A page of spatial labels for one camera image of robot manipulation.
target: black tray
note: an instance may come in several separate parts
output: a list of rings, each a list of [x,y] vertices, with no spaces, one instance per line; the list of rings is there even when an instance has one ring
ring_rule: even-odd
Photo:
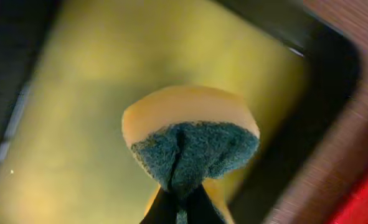
[[[61,2],[0,0],[0,145]],[[311,84],[230,204],[237,223],[260,223],[351,100],[361,63],[350,40],[289,0],[217,2],[303,55],[309,65],[305,75]]]

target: red cloth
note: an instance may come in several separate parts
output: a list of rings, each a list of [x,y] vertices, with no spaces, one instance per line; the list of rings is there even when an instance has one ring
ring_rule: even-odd
[[[368,224],[368,175],[328,224]]]

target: wooden table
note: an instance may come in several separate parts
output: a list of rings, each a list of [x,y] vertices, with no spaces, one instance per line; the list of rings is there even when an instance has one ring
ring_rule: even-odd
[[[304,0],[342,30],[363,56],[360,87],[265,223],[324,223],[368,169],[368,0]]]

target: scrubbing pad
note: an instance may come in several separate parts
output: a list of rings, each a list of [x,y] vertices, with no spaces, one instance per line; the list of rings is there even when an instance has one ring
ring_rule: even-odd
[[[201,214],[191,213],[188,202],[202,195],[205,178],[244,166],[259,144],[244,101],[201,86],[166,88],[130,106],[123,115],[123,135],[144,170],[174,196],[177,223]]]

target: sponge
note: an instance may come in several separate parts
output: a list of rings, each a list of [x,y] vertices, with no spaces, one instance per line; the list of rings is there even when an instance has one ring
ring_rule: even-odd
[[[242,99],[204,86],[164,88],[123,115],[126,144],[161,190],[173,195],[177,223],[188,223],[193,195],[207,194],[203,181],[244,166],[258,148],[259,136]],[[219,208],[214,210],[226,220]]]

